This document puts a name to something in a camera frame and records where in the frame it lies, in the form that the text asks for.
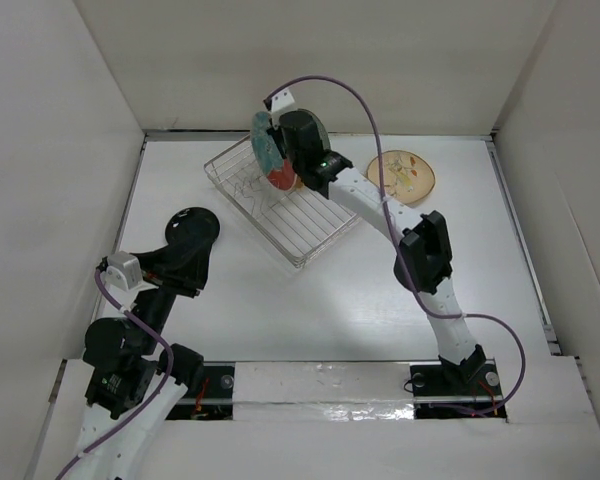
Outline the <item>red and teal plate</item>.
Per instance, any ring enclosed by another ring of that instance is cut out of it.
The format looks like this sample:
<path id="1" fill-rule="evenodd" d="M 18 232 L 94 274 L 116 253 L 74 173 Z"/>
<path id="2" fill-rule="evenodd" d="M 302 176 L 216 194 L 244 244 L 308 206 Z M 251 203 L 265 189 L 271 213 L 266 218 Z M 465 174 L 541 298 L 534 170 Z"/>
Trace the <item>red and teal plate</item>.
<path id="1" fill-rule="evenodd" d="M 291 163 L 280 150 L 269 133 L 271 128 L 269 114 L 259 111 L 253 115 L 250 127 L 250 141 L 258 166 L 265 179 L 281 191 L 293 190 L 297 176 Z"/>

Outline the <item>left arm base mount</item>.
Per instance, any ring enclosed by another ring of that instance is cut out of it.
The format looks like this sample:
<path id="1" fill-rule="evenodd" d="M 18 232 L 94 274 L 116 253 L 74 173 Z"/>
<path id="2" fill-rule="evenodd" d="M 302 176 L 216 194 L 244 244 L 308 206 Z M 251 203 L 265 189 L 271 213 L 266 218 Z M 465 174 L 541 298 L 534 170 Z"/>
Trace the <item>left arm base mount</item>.
<path id="1" fill-rule="evenodd" d="M 234 363 L 206 363 L 204 379 L 194 393 L 187 393 L 171 409 L 171 421 L 223 421 L 233 418 Z"/>

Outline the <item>light blue flower plate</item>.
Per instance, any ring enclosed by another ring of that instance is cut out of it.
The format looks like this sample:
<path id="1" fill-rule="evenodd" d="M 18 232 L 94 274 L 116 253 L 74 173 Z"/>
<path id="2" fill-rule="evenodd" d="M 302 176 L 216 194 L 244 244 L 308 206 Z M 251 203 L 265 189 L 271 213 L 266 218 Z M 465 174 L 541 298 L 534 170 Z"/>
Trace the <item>light blue flower plate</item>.
<path id="1" fill-rule="evenodd" d="M 324 124 L 322 123 L 322 121 L 317 117 L 317 115 L 314 112 L 312 112 L 310 110 L 303 109 L 303 112 L 310 115 L 312 120 L 316 123 L 318 134 L 321 139 L 323 148 L 325 150 L 330 150 L 331 143 L 330 143 L 329 135 L 328 135 L 328 132 L 327 132 Z"/>

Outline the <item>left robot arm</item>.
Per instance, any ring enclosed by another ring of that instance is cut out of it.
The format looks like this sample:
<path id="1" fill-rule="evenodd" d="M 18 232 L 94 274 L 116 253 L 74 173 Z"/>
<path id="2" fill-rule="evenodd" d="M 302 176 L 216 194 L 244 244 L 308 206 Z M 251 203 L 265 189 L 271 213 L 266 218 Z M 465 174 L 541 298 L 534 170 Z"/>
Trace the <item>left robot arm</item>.
<path id="1" fill-rule="evenodd" d="M 115 317 L 95 320 L 84 337 L 92 367 L 73 458 L 60 479 L 132 479 L 169 410 L 204 386 L 204 358 L 162 331 L 179 296 L 196 297 L 207 278 L 215 233 L 170 236 L 145 253 L 116 252 L 94 280 Z"/>

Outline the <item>beige floral plate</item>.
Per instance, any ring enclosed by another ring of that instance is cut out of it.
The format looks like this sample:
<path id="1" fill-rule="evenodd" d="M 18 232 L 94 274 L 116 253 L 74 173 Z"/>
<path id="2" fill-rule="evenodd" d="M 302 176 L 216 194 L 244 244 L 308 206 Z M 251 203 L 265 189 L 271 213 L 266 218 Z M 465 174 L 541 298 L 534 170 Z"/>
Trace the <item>beige floral plate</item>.
<path id="1" fill-rule="evenodd" d="M 382 162 L 386 193 L 403 204 L 420 202 L 435 187 L 433 169 L 415 153 L 405 150 L 384 151 Z"/>

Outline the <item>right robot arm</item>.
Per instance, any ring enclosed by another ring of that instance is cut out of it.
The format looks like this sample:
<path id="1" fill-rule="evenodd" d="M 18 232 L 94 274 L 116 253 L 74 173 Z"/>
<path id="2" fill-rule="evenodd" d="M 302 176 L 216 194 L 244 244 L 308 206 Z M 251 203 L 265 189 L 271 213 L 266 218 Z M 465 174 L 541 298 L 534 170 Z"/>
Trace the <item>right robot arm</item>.
<path id="1" fill-rule="evenodd" d="M 434 331 L 443 384 L 454 393 L 474 386 L 486 357 L 455 297 L 444 216 L 437 211 L 420 214 L 382 193 L 349 159 L 327 147 L 321 123 L 311 112 L 292 110 L 277 122 L 268 113 L 260 116 L 258 160 L 289 163 L 308 189 L 354 212 L 392 243 L 394 275 L 414 295 Z"/>

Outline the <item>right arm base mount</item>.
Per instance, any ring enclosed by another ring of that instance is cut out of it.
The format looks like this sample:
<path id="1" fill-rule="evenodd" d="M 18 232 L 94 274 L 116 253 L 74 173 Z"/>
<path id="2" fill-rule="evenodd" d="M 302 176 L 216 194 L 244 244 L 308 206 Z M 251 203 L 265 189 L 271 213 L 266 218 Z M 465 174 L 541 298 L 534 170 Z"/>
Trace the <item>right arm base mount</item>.
<path id="1" fill-rule="evenodd" d="M 439 363 L 411 364 L 403 389 L 412 395 L 418 420 L 507 418 L 504 406 L 495 409 L 504 395 L 493 362 L 485 364 L 467 383 L 448 380 Z"/>

